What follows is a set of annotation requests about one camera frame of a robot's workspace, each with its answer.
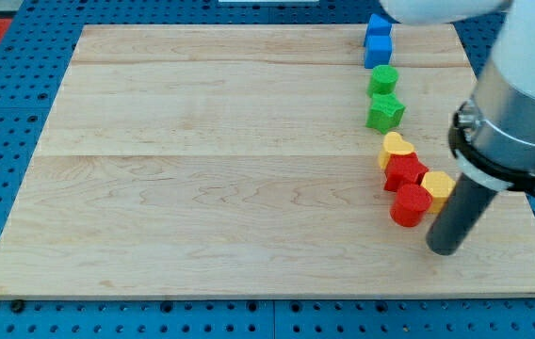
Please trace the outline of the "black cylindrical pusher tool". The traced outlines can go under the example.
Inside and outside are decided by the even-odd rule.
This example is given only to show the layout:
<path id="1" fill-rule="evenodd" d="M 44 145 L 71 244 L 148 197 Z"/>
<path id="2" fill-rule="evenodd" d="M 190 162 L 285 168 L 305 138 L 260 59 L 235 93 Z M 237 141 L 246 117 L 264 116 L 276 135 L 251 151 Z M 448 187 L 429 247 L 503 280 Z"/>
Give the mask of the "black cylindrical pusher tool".
<path id="1" fill-rule="evenodd" d="M 462 174 L 427 232 L 430 250 L 444 256 L 454 254 L 496 195 L 495 190 Z"/>

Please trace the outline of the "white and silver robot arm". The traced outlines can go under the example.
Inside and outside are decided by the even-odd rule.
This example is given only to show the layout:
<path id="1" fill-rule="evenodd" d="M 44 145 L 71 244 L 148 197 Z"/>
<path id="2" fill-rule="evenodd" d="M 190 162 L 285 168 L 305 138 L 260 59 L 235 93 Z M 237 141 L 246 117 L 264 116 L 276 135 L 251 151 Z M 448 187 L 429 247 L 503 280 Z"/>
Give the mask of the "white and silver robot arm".
<path id="1" fill-rule="evenodd" d="M 535 1 L 382 0 L 402 24 L 452 23 L 506 11 L 506 19 L 471 96 L 453 115 L 450 151 L 462 172 L 426 242 L 454 253 L 494 197 L 535 198 Z"/>

